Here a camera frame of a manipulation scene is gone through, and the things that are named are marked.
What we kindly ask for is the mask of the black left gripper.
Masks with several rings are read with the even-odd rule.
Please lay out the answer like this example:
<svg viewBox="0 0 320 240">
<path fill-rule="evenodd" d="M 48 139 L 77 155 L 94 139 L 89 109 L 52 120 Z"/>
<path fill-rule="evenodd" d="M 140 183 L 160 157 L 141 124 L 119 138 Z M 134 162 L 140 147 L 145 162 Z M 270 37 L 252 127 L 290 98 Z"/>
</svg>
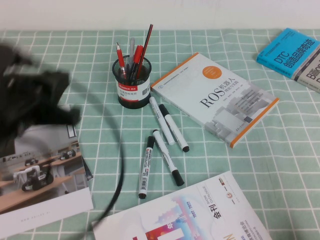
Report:
<svg viewBox="0 0 320 240">
<path fill-rule="evenodd" d="M 39 74 L 6 73 L 14 65 L 35 65 L 31 57 L 0 45 L 0 138 L 14 139 L 32 125 L 76 125 L 78 107 L 58 106 L 69 85 L 69 73 L 44 71 Z"/>
</svg>

